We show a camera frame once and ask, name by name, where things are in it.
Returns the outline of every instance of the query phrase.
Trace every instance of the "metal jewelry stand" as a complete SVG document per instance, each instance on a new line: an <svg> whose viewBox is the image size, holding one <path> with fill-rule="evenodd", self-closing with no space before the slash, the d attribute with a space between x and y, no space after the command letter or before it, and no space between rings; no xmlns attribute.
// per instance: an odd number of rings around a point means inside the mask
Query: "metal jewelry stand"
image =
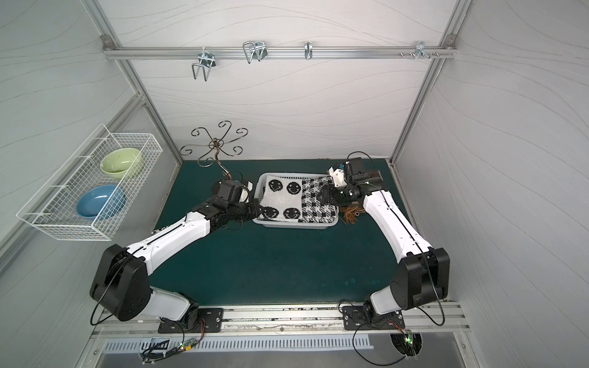
<svg viewBox="0 0 589 368"><path fill-rule="evenodd" d="M225 168L225 166L223 166L221 164L221 161L219 161L219 152L223 152L225 155L230 156L230 157L235 157L235 156L239 156L242 152L243 152L243 148L241 148L241 146L235 146L233 147L233 152L236 152L235 155L230 155L227 152L223 151L222 147L225 145L225 143L231 143L231 142L235 142L237 140L242 139L243 137L245 137L248 133L248 130L245 128L238 128L235 130L235 133L237 134L243 134L233 140L230 140L228 142L223 141L223 139L225 138L225 136L227 135L227 133L229 133L229 131L231 130L231 122L229 120L225 120L219 123L219 128L224 128L227 123L229 123L229 127L227 128L227 131L225 132L225 134L223 134L223 136L219 139L219 138L213 138L209 131L207 130L207 128L204 127L198 127L192 130L192 132L190 132L190 135L192 135L193 137L198 137L200 135L200 131L199 129L204 129L205 132L207 132L207 135L209 136L209 138L211 138L211 141L209 142L209 144L186 144L184 145L181 149L180 149L180 154L182 156L188 156L190 154L192 154L192 150L190 148L186 148L186 147L209 147L210 150L208 152L206 152L204 155L202 155L201 157L198 158L198 165L200 167L209 167L211 166L214 162L216 162L225 172L225 175L229 177L229 179L233 179L231 177L231 174L229 173L229 170L227 170ZM203 157L205 157L206 155L208 155L209 153L211 153L213 150L217 150L217 152L215 152L214 158L213 157L207 157L203 163L206 163L207 161L211 161L211 163L209 164L202 164L201 163L201 159Z"/></svg>

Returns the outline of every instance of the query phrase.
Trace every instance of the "dark green mat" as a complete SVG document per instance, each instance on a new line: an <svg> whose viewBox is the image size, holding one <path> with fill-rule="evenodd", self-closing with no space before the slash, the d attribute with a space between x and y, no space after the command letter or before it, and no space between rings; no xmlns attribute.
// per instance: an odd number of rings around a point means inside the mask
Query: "dark green mat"
<svg viewBox="0 0 589 368"><path fill-rule="evenodd" d="M325 173L333 160L225 161L257 184L263 173ZM375 160L393 198L405 208L385 160ZM365 160L367 169L371 163ZM176 222L207 200L222 178L215 164L185 161L158 220ZM239 228L231 223L230 228ZM354 225L340 221L326 230L266 228L248 221L197 240L162 264L150 277L155 287L181 291L201 305L363 301L390 281L396 260L389 243L367 214Z"/></svg>

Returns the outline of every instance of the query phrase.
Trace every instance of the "cable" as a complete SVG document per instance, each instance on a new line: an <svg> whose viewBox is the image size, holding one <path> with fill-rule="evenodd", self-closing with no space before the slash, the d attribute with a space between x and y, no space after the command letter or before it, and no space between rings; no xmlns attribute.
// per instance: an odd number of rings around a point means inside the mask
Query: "cable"
<svg viewBox="0 0 589 368"><path fill-rule="evenodd" d="M165 341L162 341L162 342L159 342L159 343L155 344L154 346L149 347L149 348L143 350L143 352L140 353L140 356L141 356L141 358L143 360L143 363L150 363L150 362L151 363L155 363L155 362L159 362L160 360L167 359L167 358L169 358L171 356L178 355L178 354L180 354L180 353L182 353L182 352L184 352L186 350L192 349L193 346L198 345L203 340L203 338L204 338L204 330L205 330L205 321L204 321L204 319L200 319L198 321L198 323L200 324L200 338L198 340L193 339L193 338L190 338L187 341L188 343L190 343L190 344L188 344L190 347L188 347L188 345L186 345L186 346L184 345L185 336L186 335L184 334L184 329L182 328L182 326L178 322L176 322L174 320L169 320L169 321L172 321L173 323L175 323L176 326L178 326L180 328L180 330L182 330L182 342L178 346L173 347L170 350L167 350L165 353L153 353L153 350L155 350L156 348L158 348L158 347L160 347L160 346L162 346L162 345L170 342L169 339L168 340L165 340Z"/></svg>
<svg viewBox="0 0 589 368"><path fill-rule="evenodd" d="M374 172L374 171L375 171L374 160L373 160L373 159L372 159L372 157L370 157L370 155L369 155L369 154L367 154L366 152L362 152L362 151L354 151L354 152L352 152L352 153L350 153L350 154L348 155L348 157L346 158L346 161L350 161L350 156L351 156L351 155L353 155L354 153L362 153L362 154L366 155L368 158L370 158L370 160L372 161L372 172Z"/></svg>
<svg viewBox="0 0 589 368"><path fill-rule="evenodd" d="M137 253L139 250L141 250L143 248L138 248L136 249L133 253L131 253L129 256L125 256L124 258L118 260L114 265L112 265L112 267L110 268L114 268L117 266L117 264L121 263L121 265L119 266L119 268L117 268L117 271L112 275L111 280L108 282L108 285L106 287L106 289L104 289L104 292L102 293L102 296L100 297L100 299L98 299L98 301L96 302L96 305L94 306L94 309L92 310L92 314L90 314L90 325L92 326L97 326L99 324L101 324L102 322L106 321L107 319L109 319L110 317L112 317L112 313L109 314L108 316L104 317L103 319L99 319L98 322L94 323L92 322L92 319L94 318L94 314L96 313L96 309L98 308L98 306L100 305L100 302L103 300L104 296L106 295L108 288L110 287L110 285L112 285L112 282L114 281L114 279L117 277L118 272L120 270L122 270L127 263L129 263L133 258L133 254Z"/></svg>
<svg viewBox="0 0 589 368"><path fill-rule="evenodd" d="M354 305L354 304L352 304L352 302L351 302L351 301L349 301L348 299L341 299L341 300L339 301L339 303L337 304L337 311L338 311L338 312L340 312L340 313L342 313L342 314L343 314L343 310L341 310L339 307L340 307L340 306L342 305L342 303L344 303L344 302L345 302L345 303L347 303L347 304L350 304L352 307L355 307L355 305Z"/></svg>
<svg viewBox="0 0 589 368"><path fill-rule="evenodd" d="M402 357L400 357L398 360L395 360L392 363L387 363L387 364L379 364L379 363L374 363L371 362L370 360L364 358L364 356L362 354L360 354L360 352L356 349L356 345L354 344L354 340L356 340L356 333L358 332L358 330L362 327L362 326L368 326L370 327L370 325L368 323L363 323L360 326L358 326L358 328L356 329L356 331L354 331L354 336L352 336L352 347L354 348L354 351L360 356L360 358L366 360L368 363L374 365L374 366L379 366L379 367L388 367L391 366L393 364L397 364L399 363L401 360L405 359L407 356L403 355Z"/></svg>
<svg viewBox="0 0 589 368"><path fill-rule="evenodd" d="M371 184L371 183L359 183L357 185L361 185L361 184L367 184L367 185L372 185L373 187L375 187L380 194L382 195L382 199L385 201L386 206L389 208L389 210L391 212L393 212L393 214L395 215L395 217L397 218L397 220L399 220L399 222L401 223L401 225L403 225L403 228L405 229L405 231L407 231L407 233L409 234L409 236L411 237L411 240L413 240L413 242L415 243L415 245L417 246L417 248L419 248L419 250L421 251L421 253L423 254L423 249L421 249L421 247L419 246L419 243L417 242L417 240L415 240L415 238L413 238L413 235L411 234L411 232L407 229L407 227L405 226L405 224L403 223L403 221L401 221L401 218L399 218L399 216L393 211L393 209L389 206L389 203L386 201L385 195L382 192L381 189L379 189L376 185ZM419 309L420 311L422 311L426 316L428 316L428 318L436 325L436 326L443 326L444 323L446 323L446 315L444 314L444 309L442 308L442 303L440 302L440 297L438 296L438 292L436 291L436 286L434 285L434 278L432 277L432 273L429 270L429 262L427 260L427 258L425 259L425 268L428 271L428 276L429 276L429 281L432 283L432 289L434 290L434 294L436 295L436 299L438 301L438 305L440 306L440 311L442 312L442 323L438 323L436 321L434 321L434 319L423 309L421 309L420 307L416 307L417 309Z"/></svg>
<svg viewBox="0 0 589 368"><path fill-rule="evenodd" d="M175 323L176 326L178 326L180 328L180 330L182 331L182 342L178 346L173 347L170 350L167 350L164 353L164 356L163 357L161 357L161 355L158 354L158 353L154 354L153 351L156 348L162 346L163 344L169 343L170 342L169 339L168 340L164 340L162 342L159 342L159 343L155 344L154 346L151 346L151 347L143 350L143 352L141 353L141 358L143 359L143 362L144 363L147 363L148 362L147 359L149 359L149 362L158 362L160 360L164 360L164 359L169 358L171 356L174 356L176 354L180 354L181 352L184 351L183 350L183 345L184 345L184 339L186 338L186 335L184 334L184 329L182 328L182 326L180 325L180 323L178 323L178 322L176 322L174 320L168 320L168 321L171 321L171 322Z"/></svg>

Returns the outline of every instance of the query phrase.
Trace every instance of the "black and white towel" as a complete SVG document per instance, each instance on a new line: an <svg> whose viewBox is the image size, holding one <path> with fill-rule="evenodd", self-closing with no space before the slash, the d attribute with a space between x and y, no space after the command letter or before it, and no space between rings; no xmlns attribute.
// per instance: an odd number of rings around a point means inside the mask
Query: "black and white towel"
<svg viewBox="0 0 589 368"><path fill-rule="evenodd" d="M331 223L337 216L336 207L322 205L317 194L331 177L286 179L273 175L266 178L263 197L265 209L261 219L298 223Z"/></svg>
<svg viewBox="0 0 589 368"><path fill-rule="evenodd" d="M331 176L302 180L300 223L332 223L335 221L337 208L334 205L321 204L317 200L317 194L321 191L321 187L331 182Z"/></svg>

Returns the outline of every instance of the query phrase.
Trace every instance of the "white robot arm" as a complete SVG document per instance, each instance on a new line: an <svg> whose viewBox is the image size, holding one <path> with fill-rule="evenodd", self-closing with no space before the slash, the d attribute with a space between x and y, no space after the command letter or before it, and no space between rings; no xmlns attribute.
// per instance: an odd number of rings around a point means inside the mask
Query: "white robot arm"
<svg viewBox="0 0 589 368"><path fill-rule="evenodd" d="M433 247L411 226L386 190L377 171L367 172L360 158L329 169L333 184L318 196L323 203L361 205L378 224L397 259L390 285L372 293L371 308L382 315L419 307L448 294L450 258Z"/></svg>
<svg viewBox="0 0 589 368"><path fill-rule="evenodd" d="M177 321L185 331L192 331L198 325L198 303L179 293L151 287L148 277L175 253L228 221L259 216L262 207L251 198L252 188L250 182L219 182L214 196L174 224L126 248L116 244L107 248L90 296L121 321L141 313Z"/></svg>
<svg viewBox="0 0 589 368"><path fill-rule="evenodd" d="M390 285L374 292L376 314L407 310L444 298L448 293L449 257L433 249L411 226L384 187L379 173L367 173L360 159L330 169L334 184L317 198L339 206L361 204L374 218L397 259ZM138 314L177 321L185 331L198 324L198 303L180 293L151 287L148 277L168 258L230 220L249 220L263 208L251 198L252 184L219 182L214 196L176 223L126 248L106 249L94 277L90 296L121 321Z"/></svg>

